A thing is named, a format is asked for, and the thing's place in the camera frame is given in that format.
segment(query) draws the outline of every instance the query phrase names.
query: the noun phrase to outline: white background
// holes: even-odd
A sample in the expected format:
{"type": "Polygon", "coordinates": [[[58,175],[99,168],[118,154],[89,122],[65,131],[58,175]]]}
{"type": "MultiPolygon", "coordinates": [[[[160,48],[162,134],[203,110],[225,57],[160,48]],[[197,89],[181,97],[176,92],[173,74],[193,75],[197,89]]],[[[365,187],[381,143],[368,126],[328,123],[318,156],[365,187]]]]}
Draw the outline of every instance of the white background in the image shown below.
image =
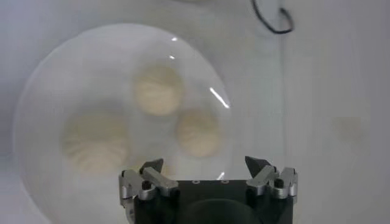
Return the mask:
{"type": "Polygon", "coordinates": [[[297,221],[389,223],[390,2],[285,3],[297,24],[284,41],[297,221]]]}

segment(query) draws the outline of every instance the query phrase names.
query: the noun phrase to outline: steamed bun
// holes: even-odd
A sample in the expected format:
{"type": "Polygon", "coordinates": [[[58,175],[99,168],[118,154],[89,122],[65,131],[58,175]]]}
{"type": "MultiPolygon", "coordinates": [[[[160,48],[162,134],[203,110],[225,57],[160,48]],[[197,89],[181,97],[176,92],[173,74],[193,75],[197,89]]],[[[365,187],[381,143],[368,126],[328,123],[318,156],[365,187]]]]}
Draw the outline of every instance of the steamed bun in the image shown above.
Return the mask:
{"type": "Polygon", "coordinates": [[[175,112],[183,98],[183,81],[166,66],[147,68],[135,80],[135,100],[145,113],[166,116],[175,112]]]}
{"type": "Polygon", "coordinates": [[[72,117],[63,135],[63,152],[83,173],[118,172],[129,155],[126,122],[105,113],[72,117]]]}
{"type": "Polygon", "coordinates": [[[217,119],[202,110],[187,110],[180,115],[176,129],[181,148],[195,157],[214,154],[221,143],[217,119]]]}

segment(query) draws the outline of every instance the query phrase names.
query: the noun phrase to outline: white plate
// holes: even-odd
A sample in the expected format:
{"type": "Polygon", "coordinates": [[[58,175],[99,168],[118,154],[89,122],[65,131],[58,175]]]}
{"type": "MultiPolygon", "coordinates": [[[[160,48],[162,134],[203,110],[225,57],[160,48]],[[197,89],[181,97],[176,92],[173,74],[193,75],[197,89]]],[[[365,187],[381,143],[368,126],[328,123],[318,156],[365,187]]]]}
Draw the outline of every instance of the white plate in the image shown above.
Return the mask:
{"type": "Polygon", "coordinates": [[[183,153],[175,140],[177,114],[152,117],[136,108],[132,76],[164,63],[183,76],[180,110],[212,110],[230,139],[230,103],[211,65],[177,36],[154,27],[118,24],[89,30],[54,50],[35,70],[19,102],[14,147],[29,194],[53,223],[126,223],[118,201],[118,173],[79,174],[61,152],[69,117],[86,110],[126,114],[132,138],[129,167],[163,157],[172,178],[215,179],[229,165],[228,140],[209,158],[183,153]]]}

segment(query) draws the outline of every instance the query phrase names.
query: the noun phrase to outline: wire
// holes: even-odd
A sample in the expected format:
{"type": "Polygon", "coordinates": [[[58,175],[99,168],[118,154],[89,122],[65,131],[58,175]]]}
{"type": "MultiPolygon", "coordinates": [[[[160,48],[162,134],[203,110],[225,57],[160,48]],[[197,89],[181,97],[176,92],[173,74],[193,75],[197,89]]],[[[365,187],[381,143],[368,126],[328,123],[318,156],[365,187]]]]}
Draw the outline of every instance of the wire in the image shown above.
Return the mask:
{"type": "Polygon", "coordinates": [[[288,26],[289,28],[286,29],[286,30],[277,30],[275,29],[272,25],[270,25],[266,19],[263,17],[263,15],[261,14],[260,10],[259,10],[259,7],[257,5],[257,0],[252,0],[252,6],[253,6],[253,9],[255,10],[255,13],[256,13],[256,16],[257,18],[264,24],[264,26],[267,27],[267,29],[269,31],[271,31],[272,33],[274,34],[286,34],[286,33],[290,33],[291,31],[294,30],[294,21],[293,21],[293,18],[291,17],[291,15],[289,14],[289,12],[284,9],[284,8],[280,8],[279,11],[280,11],[280,14],[282,14],[284,16],[284,18],[286,18],[287,20],[287,23],[288,23],[288,26]]]}

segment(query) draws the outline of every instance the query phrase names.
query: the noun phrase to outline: metal bracket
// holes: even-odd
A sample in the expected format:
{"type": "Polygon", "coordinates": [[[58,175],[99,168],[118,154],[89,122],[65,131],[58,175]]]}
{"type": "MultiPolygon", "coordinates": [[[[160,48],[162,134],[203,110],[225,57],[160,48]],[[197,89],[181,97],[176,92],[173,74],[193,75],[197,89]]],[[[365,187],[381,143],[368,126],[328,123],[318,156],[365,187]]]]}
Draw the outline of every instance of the metal bracket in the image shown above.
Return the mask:
{"type": "Polygon", "coordinates": [[[119,199],[123,207],[126,200],[135,196],[138,196],[140,200],[150,200],[155,194],[156,187],[134,170],[125,170],[119,176],[119,199]]]}
{"type": "Polygon", "coordinates": [[[284,199],[288,196],[295,197],[298,194],[298,173],[293,168],[286,167],[280,176],[275,179],[272,187],[272,196],[284,199]]]}
{"type": "Polygon", "coordinates": [[[142,177],[156,186],[161,195],[165,197],[170,197],[174,191],[179,189],[179,182],[164,177],[151,167],[143,170],[142,177]]]}
{"type": "Polygon", "coordinates": [[[246,181],[248,187],[255,190],[256,196],[263,195],[266,187],[270,181],[273,181],[278,177],[276,168],[270,165],[266,165],[262,170],[253,178],[246,181]]]}

